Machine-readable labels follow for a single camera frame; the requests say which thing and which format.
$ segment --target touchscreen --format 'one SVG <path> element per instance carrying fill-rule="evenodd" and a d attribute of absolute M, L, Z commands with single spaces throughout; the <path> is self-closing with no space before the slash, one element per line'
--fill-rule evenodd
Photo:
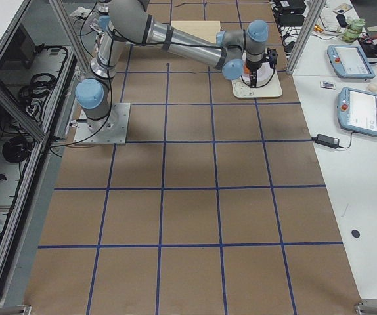
<path fill-rule="evenodd" d="M 336 47 L 336 52 L 347 74 L 369 74 L 358 48 Z"/>
<path fill-rule="evenodd" d="M 349 124 L 377 131 L 377 97 L 350 91 Z"/>

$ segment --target small white object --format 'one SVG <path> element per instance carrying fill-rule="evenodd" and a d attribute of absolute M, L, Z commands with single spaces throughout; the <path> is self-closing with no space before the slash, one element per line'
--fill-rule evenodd
<path fill-rule="evenodd" d="M 352 9 L 351 5 L 348 5 L 347 3 L 342 3 L 341 5 L 334 8 L 333 12 L 336 13 L 336 14 L 343 14 L 343 13 L 349 11 L 350 9 Z"/>
<path fill-rule="evenodd" d="M 368 84 L 368 87 L 366 87 L 366 88 L 368 89 L 368 91 L 376 92 L 377 91 L 377 84 L 370 83 L 370 84 Z"/>
<path fill-rule="evenodd" d="M 241 78 L 232 81 L 233 94 L 237 98 L 269 98 L 282 96 L 282 87 L 278 78 L 278 73 L 275 72 L 269 84 L 264 87 L 250 88 Z"/>
<path fill-rule="evenodd" d="M 333 82 L 320 81 L 320 87 L 322 87 L 323 89 L 336 90 L 336 86 Z"/>

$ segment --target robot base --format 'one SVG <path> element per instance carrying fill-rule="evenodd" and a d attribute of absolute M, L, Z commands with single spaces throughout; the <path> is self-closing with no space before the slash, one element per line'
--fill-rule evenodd
<path fill-rule="evenodd" d="M 130 103 L 115 103 L 112 107 L 118 114 L 118 121 L 113 130 L 108 133 L 97 133 L 86 141 L 79 144 L 125 144 L 127 137 L 127 126 L 129 125 Z M 86 115 L 81 111 L 80 119 L 86 119 Z M 76 129 L 74 142 L 81 141 L 92 135 L 86 123 L 80 123 Z"/>
<path fill-rule="evenodd" d="M 232 80 L 232 84 L 234 96 L 237 98 L 271 98 L 280 97 L 282 95 L 282 87 L 280 87 L 277 72 L 275 72 L 270 82 L 264 87 L 250 88 L 242 82 L 241 78 Z"/>

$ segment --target shelf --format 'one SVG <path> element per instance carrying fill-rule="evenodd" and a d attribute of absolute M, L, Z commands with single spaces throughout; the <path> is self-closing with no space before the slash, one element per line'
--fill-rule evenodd
<path fill-rule="evenodd" d="M 66 78 L 70 73 L 70 69 L 74 61 L 74 56 L 71 53 L 70 48 L 65 47 L 65 49 L 67 50 L 67 58 L 65 58 L 66 52 L 63 49 L 43 49 L 41 53 L 35 57 L 32 67 L 28 70 L 22 67 L 14 69 L 15 64 L 8 64 L 8 62 L 5 63 L 5 67 L 10 67 L 10 69 L 0 70 L 1 80 L 10 89 L 12 94 L 16 95 L 21 87 L 30 83 L 33 75 L 39 73 L 50 73 L 57 76 L 62 63 L 64 63 L 63 71 L 58 80 L 59 83 L 51 91 L 50 95 L 45 101 L 45 114 L 43 116 L 41 128 L 46 134 L 49 132 L 51 124 L 53 123 L 54 115 L 58 109 L 58 104 L 61 101 L 63 91 L 65 89 Z M 12 203 L 20 176 L 19 165 L 17 163 L 6 162 L 2 155 L 3 144 L 6 140 L 14 137 L 15 135 L 5 133 L 2 139 L 1 135 L 2 132 L 0 128 L 0 174 L 4 174 L 7 177 L 7 180 L 2 180 L 0 182 L 0 229 L 3 228 L 6 217 L 3 215 L 3 211 L 6 211 Z M 5 266 L 7 254 L 9 252 L 14 233 L 16 232 L 18 221 L 21 218 L 22 210 L 28 196 L 28 190 L 32 185 L 35 175 L 34 173 L 42 155 L 44 146 L 45 144 L 43 143 L 34 143 L 33 145 L 29 163 L 24 172 L 24 180 L 18 191 L 18 199 L 8 222 L 7 230 L 3 236 L 3 241 L 0 247 L 0 275 Z"/>

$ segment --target electronic device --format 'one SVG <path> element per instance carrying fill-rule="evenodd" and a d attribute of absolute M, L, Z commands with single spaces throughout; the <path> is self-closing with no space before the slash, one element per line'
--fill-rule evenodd
<path fill-rule="evenodd" d="M 341 78 L 372 79 L 375 77 L 361 46 L 330 45 L 327 55 L 334 71 Z"/>
<path fill-rule="evenodd" d="M 304 0 L 280 0 L 275 8 L 279 14 L 303 14 L 306 7 Z"/>
<path fill-rule="evenodd" d="M 344 87 L 338 98 L 340 127 L 377 137 L 377 94 Z"/>
<path fill-rule="evenodd" d="M 342 28 L 339 25 L 336 17 L 336 14 L 334 14 L 333 11 L 331 11 L 329 8 L 322 8 L 319 20 L 324 34 L 336 35 L 343 33 L 345 28 Z"/>
<path fill-rule="evenodd" d="M 343 14 L 336 15 L 336 20 L 341 28 L 345 28 L 347 26 L 346 17 Z"/>
<path fill-rule="evenodd" d="M 287 54 L 290 54 L 292 52 L 292 49 L 294 49 L 294 46 L 295 46 L 295 42 L 291 41 L 289 42 L 289 44 L 283 46 L 283 49 Z"/>
<path fill-rule="evenodd" d="M 280 14 L 278 16 L 279 26 L 302 26 L 304 15 L 301 14 Z"/>
<path fill-rule="evenodd" d="M 32 151 L 32 143 L 22 135 L 14 136 L 2 147 L 2 154 L 9 163 L 20 163 L 28 159 Z"/>
<path fill-rule="evenodd" d="M 333 12 L 336 14 L 343 14 L 347 11 L 352 9 L 351 5 L 348 5 L 347 3 L 342 3 L 341 5 L 338 5 L 336 8 L 333 9 Z"/>

